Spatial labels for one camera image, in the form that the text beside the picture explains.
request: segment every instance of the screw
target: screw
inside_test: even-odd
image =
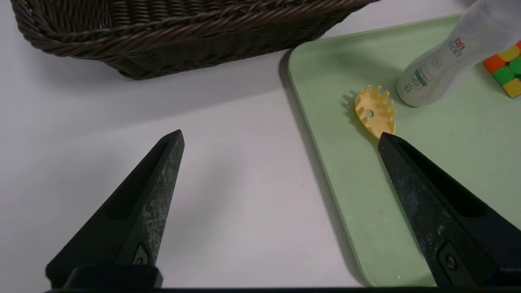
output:
[[[452,255],[447,255],[447,258],[445,259],[445,261],[447,262],[447,266],[451,270],[456,269],[456,260],[452,257]]]

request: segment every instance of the rubik's cube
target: rubik's cube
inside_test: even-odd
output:
[[[521,41],[483,61],[509,97],[521,95]]]

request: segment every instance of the yellow cube square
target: yellow cube square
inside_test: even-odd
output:
[[[509,97],[517,97],[521,95],[521,79],[516,78],[503,86],[503,89]]]
[[[498,55],[503,59],[505,62],[510,62],[514,60],[517,56],[521,54],[521,48],[518,46],[513,46],[510,49],[506,50],[505,52],[498,53]]]

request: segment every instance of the bottle label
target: bottle label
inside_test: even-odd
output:
[[[434,77],[427,70],[427,65],[423,64],[414,71],[409,77],[409,82],[405,84],[404,90],[409,93],[412,89],[419,91],[421,88],[426,87]]]
[[[456,40],[449,41],[448,46],[449,50],[452,52],[452,55],[454,55],[456,58],[460,58],[462,51],[465,49],[465,44],[461,38],[456,38]]]

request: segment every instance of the pasta server teeth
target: pasta server teeth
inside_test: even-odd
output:
[[[386,103],[390,94],[384,91],[379,95],[381,89],[381,86],[377,86],[371,92],[371,86],[366,86],[355,100],[356,116],[378,139],[383,132],[396,135],[396,121],[393,120],[396,110],[391,110],[394,101],[389,99],[390,101]]]

